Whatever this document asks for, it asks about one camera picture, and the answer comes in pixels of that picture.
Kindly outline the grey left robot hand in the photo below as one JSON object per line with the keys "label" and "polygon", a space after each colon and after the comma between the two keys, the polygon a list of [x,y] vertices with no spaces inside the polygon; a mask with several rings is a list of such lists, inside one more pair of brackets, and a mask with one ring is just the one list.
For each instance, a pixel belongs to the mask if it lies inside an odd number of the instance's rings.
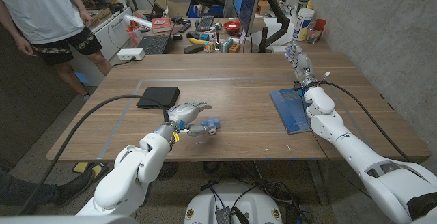
{"label": "grey left robot hand", "polygon": [[206,102],[186,102],[171,107],[168,110],[169,119],[178,124],[178,129],[187,132],[188,136],[196,137],[207,131],[209,128],[201,125],[190,125],[199,113],[205,109],[211,109],[212,106]]}

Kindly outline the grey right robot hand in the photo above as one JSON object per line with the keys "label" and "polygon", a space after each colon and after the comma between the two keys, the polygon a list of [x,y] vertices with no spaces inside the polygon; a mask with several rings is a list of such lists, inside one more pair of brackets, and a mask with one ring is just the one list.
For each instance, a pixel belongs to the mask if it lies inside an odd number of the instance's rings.
{"label": "grey right robot hand", "polygon": [[287,44],[285,58],[292,64],[301,89],[308,89],[317,83],[310,58],[295,41]]}

